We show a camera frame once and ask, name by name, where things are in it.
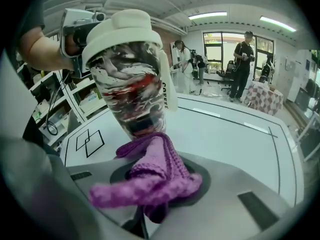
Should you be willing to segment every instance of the cable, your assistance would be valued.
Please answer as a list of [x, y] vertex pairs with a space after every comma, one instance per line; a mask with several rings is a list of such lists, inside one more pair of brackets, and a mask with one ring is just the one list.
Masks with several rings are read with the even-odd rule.
[[[55, 105], [55, 103], [56, 103], [56, 101], [57, 101], [59, 91], [60, 91], [60, 90], [63, 90], [64, 88], [66, 88], [65, 81], [66, 81], [66, 79], [68, 78], [69, 74], [70, 74], [70, 72], [68, 72], [68, 74], [66, 75], [66, 77], [65, 77], [63, 80], [60, 80], [59, 84], [60, 84], [60, 83], [61, 83], [61, 84], [60, 84], [59, 88], [53, 91], [53, 94], [52, 94], [52, 97], [51, 97], [51, 100], [50, 100], [50, 104], [49, 104], [48, 113], [46, 114], [45, 126], [46, 126], [47, 131], [48, 131], [52, 136], [57, 136], [57, 135], [58, 135], [58, 129], [57, 129], [57, 127], [56, 127], [56, 125], [55, 125], [54, 123], [52, 123], [51, 121], [48, 120], [49, 113], [50, 113], [50, 111], [53, 109], [53, 106]], [[55, 129], [56, 133], [52, 133], [52, 132], [50, 131], [50, 129], [49, 129], [49, 127], [48, 127], [49, 125], [52, 126], [52, 127]]]

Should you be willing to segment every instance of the fluorescent light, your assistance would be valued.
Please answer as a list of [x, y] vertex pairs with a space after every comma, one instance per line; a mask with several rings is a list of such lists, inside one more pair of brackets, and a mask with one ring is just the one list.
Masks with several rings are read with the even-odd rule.
[[278, 26], [283, 27], [284, 29], [287, 29], [287, 30], [289, 30], [291, 32], [295, 32], [296, 31], [296, 29], [294, 29], [293, 27], [290, 27], [290, 26], [288, 26], [288, 25], [286, 25], [284, 23], [281, 23], [281, 22], [276, 21], [276, 20], [271, 19], [271, 18], [266, 18], [266, 17], [261, 16], [260, 20], [261, 21], [265, 21], [265, 22], [269, 22], [269, 23], [272, 23], [272, 24], [275, 24], [275, 25], [278, 25]]
[[189, 16], [190, 20], [195, 20], [199, 18], [205, 18], [205, 17], [213, 17], [213, 16], [227, 16], [226, 11], [218, 11], [218, 12], [209, 12], [209, 13], [202, 13], [198, 15]]

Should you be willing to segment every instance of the purple microfiber towel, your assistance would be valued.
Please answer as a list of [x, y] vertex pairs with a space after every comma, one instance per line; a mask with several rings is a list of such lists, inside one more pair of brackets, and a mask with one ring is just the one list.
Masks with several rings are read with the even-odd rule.
[[144, 214], [161, 223], [169, 201], [195, 193], [201, 183], [199, 174], [190, 174], [169, 137], [155, 132], [129, 142], [116, 151], [117, 158], [145, 155], [130, 171], [130, 180], [112, 185], [96, 184], [90, 201], [97, 208], [143, 206]]

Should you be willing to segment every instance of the black office chair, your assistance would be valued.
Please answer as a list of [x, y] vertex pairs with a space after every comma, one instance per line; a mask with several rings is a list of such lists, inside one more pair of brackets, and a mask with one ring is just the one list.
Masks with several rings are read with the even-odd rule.
[[226, 66], [225, 73], [220, 73], [220, 72], [218, 73], [218, 75], [223, 78], [224, 86], [227, 86], [227, 84], [228, 84], [228, 87], [221, 88], [221, 91], [228, 90], [226, 93], [227, 95], [231, 92], [231, 83], [233, 81], [232, 70], [234, 68], [234, 65], [235, 65], [234, 61], [229, 60], [227, 66]]

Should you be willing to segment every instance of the white shelf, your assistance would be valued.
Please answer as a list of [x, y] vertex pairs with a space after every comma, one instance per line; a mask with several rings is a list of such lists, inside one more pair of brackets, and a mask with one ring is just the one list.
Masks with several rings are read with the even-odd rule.
[[[51, 109], [54, 109], [56, 106], [58, 106], [60, 103], [62, 103], [62, 102], [65, 101], [65, 100], [66, 100], [66, 97], [65, 97], [65, 96], [62, 96], [60, 99], [58, 99], [58, 100], [53, 104], [53, 107], [52, 107]], [[40, 120], [40, 119], [44, 118], [44, 117], [47, 115], [48, 110], [49, 110], [49, 108], [46, 109], [46, 110], [40, 115], [39, 118], [34, 119], [34, 120]]]
[[59, 140], [65, 133], [67, 133], [67, 129], [63, 128], [62, 130], [58, 130], [57, 136], [53, 136], [53, 138], [48, 142], [49, 146], [52, 146], [57, 140]]
[[27, 63], [23, 63], [19, 68], [18, 70], [16, 71], [17, 74], [19, 74], [21, 72], [21, 70], [24, 68], [24, 66], [27, 65]]
[[84, 89], [84, 88], [86, 88], [86, 87], [88, 87], [88, 86], [93, 85], [94, 83], [95, 83], [95, 80], [87, 81], [87, 82], [84, 83], [84, 84], [79, 84], [79, 83], [78, 83], [77, 88], [73, 89], [73, 90], [71, 91], [71, 93], [72, 93], [72, 94], [75, 94], [75, 93], [79, 92], [80, 90], [82, 90], [82, 89]]
[[36, 82], [36, 84], [34, 86], [32, 86], [29, 90], [32, 92], [34, 89], [36, 89], [40, 84], [41, 82], [44, 82], [46, 81], [48, 78], [52, 77], [53, 76], [53, 72], [50, 72], [49, 74], [47, 74], [46, 76], [44, 76], [43, 78], [41, 78], [41, 80], [39, 80], [38, 82]]
[[106, 102], [103, 98], [99, 99], [99, 102], [95, 104], [95, 107], [92, 109], [88, 110], [86, 113], [84, 113], [84, 116], [87, 117], [91, 115], [92, 113], [96, 112], [98, 109], [101, 109], [102, 107], [106, 106]]

